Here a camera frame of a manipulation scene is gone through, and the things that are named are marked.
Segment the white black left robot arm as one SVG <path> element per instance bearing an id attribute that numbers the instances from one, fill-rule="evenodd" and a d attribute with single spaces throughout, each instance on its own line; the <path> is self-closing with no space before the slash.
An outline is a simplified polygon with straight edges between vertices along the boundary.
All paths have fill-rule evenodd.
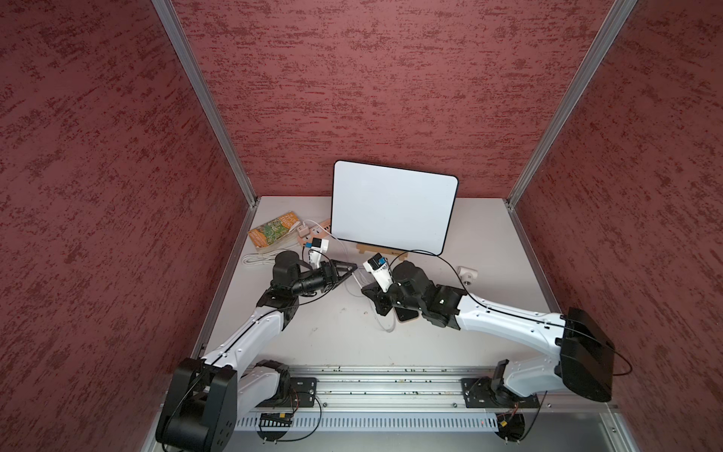
<path id="1" fill-rule="evenodd" d="M 239 417 L 268 400 L 289 396 L 287 366 L 256 361 L 289 325 L 301 297 L 319 301 L 344 284 L 357 265 L 324 257 L 317 267 L 285 250 L 274 261 L 269 287 L 249 319 L 215 350 L 186 358 L 173 373 L 156 427 L 164 450 L 221 451 Z"/>

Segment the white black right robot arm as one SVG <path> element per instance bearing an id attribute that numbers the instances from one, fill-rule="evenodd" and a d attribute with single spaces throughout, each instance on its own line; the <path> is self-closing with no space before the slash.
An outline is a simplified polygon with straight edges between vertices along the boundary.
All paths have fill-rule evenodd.
<path id="1" fill-rule="evenodd" d="M 586 311 L 539 313 L 494 303 L 466 286 L 434 284 L 411 262 L 391 267 L 380 254 L 364 262 L 363 269 L 374 281 L 361 293 L 381 316 L 391 310 L 409 312 L 439 328 L 487 333 L 538 352 L 528 360 L 500 361 L 491 376 L 466 387 L 467 399 L 514 408 L 538 393 L 566 389 L 594 402 L 611 401 L 619 352 Z"/>

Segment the black phone pink case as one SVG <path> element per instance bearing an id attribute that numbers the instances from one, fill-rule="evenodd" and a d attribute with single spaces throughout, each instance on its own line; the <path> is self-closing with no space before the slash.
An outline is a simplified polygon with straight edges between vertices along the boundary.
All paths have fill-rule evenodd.
<path id="1" fill-rule="evenodd" d="M 398 322 L 404 323 L 419 318 L 419 312 L 412 309 L 395 307 L 395 316 Z"/>

